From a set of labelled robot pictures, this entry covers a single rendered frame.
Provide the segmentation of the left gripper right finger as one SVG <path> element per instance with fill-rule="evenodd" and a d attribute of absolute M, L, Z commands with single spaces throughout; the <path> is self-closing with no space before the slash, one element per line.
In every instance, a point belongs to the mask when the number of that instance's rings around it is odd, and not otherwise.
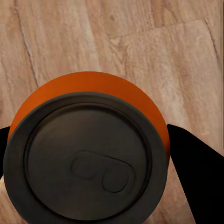
<path fill-rule="evenodd" d="M 170 156 L 196 224 L 224 224 L 224 156 L 188 130 L 167 128 Z"/>

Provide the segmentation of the can of soda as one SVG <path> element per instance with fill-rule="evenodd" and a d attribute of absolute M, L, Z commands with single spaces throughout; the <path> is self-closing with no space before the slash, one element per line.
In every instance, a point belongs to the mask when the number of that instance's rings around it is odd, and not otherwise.
<path fill-rule="evenodd" d="M 54 78 L 10 126 L 3 177 L 28 224 L 143 224 L 167 183 L 168 128 L 155 103 L 116 75 Z"/>

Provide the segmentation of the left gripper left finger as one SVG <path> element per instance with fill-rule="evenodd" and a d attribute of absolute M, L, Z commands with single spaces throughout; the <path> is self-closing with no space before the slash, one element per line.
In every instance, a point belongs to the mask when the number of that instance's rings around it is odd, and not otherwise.
<path fill-rule="evenodd" d="M 10 127 L 0 129 L 0 179 L 3 177 L 3 159 L 7 147 L 7 139 Z"/>

